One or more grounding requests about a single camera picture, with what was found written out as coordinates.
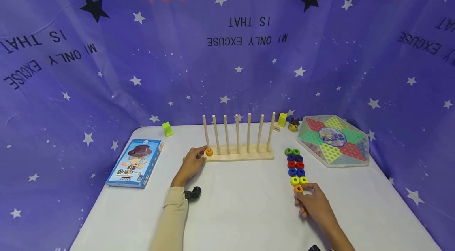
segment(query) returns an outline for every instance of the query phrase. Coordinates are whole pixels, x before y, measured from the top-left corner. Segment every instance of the sleeve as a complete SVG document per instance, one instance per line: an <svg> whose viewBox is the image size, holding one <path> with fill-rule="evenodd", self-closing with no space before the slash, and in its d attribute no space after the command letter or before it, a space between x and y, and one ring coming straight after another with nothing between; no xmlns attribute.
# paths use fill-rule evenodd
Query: sleeve
<svg viewBox="0 0 455 251"><path fill-rule="evenodd" d="M185 188L171 187L149 251L182 251L188 201Z"/></svg>

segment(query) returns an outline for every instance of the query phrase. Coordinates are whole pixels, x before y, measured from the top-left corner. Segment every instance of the blue ring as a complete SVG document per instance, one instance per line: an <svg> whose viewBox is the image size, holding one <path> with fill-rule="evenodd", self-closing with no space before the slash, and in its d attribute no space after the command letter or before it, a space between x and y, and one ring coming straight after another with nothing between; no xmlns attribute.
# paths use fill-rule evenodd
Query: blue ring
<svg viewBox="0 0 455 251"><path fill-rule="evenodd" d="M290 168L288 170L288 175L293 177L293 176L296 176L297 175L297 169L296 168Z"/></svg>
<svg viewBox="0 0 455 251"><path fill-rule="evenodd" d="M297 175L298 175L299 177L305 176L305 170L303 170L303 169L298 169L298 170L297 170Z"/></svg>

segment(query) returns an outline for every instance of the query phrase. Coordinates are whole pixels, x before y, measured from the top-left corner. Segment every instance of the white tablecloth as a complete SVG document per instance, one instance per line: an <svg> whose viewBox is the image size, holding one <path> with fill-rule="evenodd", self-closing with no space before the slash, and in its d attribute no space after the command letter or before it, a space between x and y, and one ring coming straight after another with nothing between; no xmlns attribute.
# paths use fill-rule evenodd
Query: white tablecloth
<svg viewBox="0 0 455 251"><path fill-rule="evenodd" d="M235 125L229 125L231 144ZM166 138L161 127L144 127L131 138L165 142L145 189L105 186L72 245L71 251L146 251L162 211L171 180L189 148L205 144L201 125L173 126ZM252 137L257 138L257 124ZM224 129L219 139L225 144ZM269 123L262 138L267 141ZM209 126L211 145L215 145ZM246 124L240 125L241 142ZM206 163L188 189L202 188L200 200L189 206L185 251L306 251L324 247L314 222L302 220L294 206L284 150L298 148L310 182L329 199L341 227L356 248L368 251L440 250L392 184L371 159L367 167L326 168L296 141L297 133L273 132L274 160Z"/></svg>

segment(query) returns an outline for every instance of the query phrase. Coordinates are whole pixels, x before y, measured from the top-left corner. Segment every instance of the orange ring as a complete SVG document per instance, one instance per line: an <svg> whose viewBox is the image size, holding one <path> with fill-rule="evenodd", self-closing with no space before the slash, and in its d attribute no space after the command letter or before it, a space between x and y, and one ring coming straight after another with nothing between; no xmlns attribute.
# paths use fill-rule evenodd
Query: orange ring
<svg viewBox="0 0 455 251"><path fill-rule="evenodd" d="M297 185L294 187L294 193L303 193L303 188L301 185Z"/></svg>
<svg viewBox="0 0 455 251"><path fill-rule="evenodd" d="M205 155L212 156L213 155L213 149L207 147L206 150L205 150Z"/></svg>

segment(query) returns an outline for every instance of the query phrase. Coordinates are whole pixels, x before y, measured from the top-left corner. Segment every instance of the yellow ring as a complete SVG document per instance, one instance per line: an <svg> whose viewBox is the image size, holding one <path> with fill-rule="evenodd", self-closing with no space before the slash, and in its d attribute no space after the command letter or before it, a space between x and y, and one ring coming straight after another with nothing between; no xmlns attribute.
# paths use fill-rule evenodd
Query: yellow ring
<svg viewBox="0 0 455 251"><path fill-rule="evenodd" d="M306 177L300 177L299 179L299 183L300 185L305 185L305 184L308 184L308 179Z"/></svg>
<svg viewBox="0 0 455 251"><path fill-rule="evenodd" d="M294 176L291 178L291 185L297 186L299 182L300 182L299 177Z"/></svg>

